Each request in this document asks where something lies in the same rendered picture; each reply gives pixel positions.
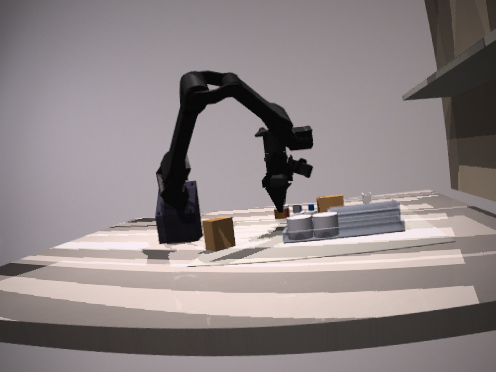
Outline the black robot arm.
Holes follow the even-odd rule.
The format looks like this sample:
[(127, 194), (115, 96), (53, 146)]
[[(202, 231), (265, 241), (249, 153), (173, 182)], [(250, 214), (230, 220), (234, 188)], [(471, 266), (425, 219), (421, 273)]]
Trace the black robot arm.
[[(207, 84), (220, 88), (209, 91)], [(293, 127), (283, 107), (266, 101), (233, 73), (209, 70), (188, 72), (181, 77), (179, 96), (180, 109), (170, 150), (164, 155), (161, 166), (156, 171), (165, 209), (186, 208), (190, 193), (184, 184), (186, 180), (189, 181), (191, 172), (187, 152), (197, 116), (207, 105), (233, 97), (257, 115), (268, 128), (260, 128), (255, 134), (255, 137), (263, 136), (265, 153), (286, 151), (286, 147), (290, 150), (313, 147), (313, 130), (310, 125)], [(306, 159), (297, 161), (291, 154), (288, 157), (289, 175), (297, 173), (309, 178), (312, 168)]]

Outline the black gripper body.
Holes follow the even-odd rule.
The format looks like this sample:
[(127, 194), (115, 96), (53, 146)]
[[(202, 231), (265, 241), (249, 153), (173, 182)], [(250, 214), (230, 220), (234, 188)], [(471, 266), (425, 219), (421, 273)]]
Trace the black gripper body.
[(262, 188), (282, 187), (293, 181), (293, 175), (288, 174), (287, 151), (266, 153), (266, 176), (262, 179)]

